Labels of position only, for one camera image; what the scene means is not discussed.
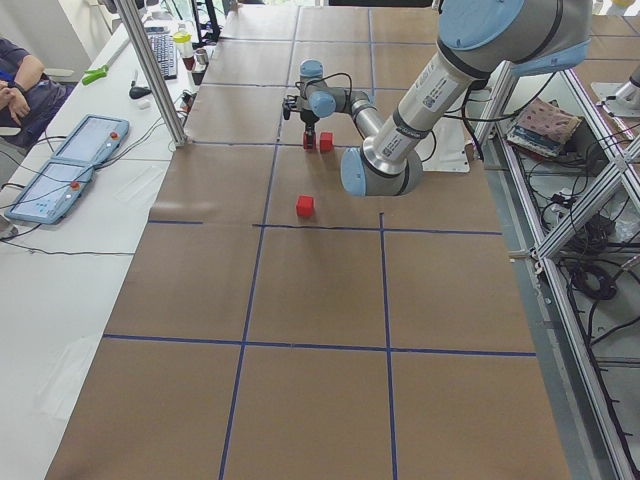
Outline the silver arm base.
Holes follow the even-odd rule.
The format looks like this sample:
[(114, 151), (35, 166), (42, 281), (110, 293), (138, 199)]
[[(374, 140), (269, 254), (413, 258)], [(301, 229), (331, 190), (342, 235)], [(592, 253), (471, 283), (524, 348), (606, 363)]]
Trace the silver arm base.
[(639, 67), (622, 83), (593, 82), (591, 88), (609, 116), (639, 118)]

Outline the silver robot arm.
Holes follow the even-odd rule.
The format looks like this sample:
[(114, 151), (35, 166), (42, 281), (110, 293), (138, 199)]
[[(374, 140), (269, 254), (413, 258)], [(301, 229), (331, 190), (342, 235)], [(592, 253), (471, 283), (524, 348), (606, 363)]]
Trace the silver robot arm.
[(588, 1), (445, 1), (437, 51), (387, 119), (366, 93), (328, 86), (317, 60), (301, 64), (298, 92), (283, 100), (283, 115), (299, 113), (306, 148), (320, 119), (349, 115), (363, 143), (343, 153), (343, 188), (353, 196), (405, 195), (423, 173), (416, 146), (474, 82), (503, 61), (517, 77), (578, 65), (588, 51), (591, 11)]

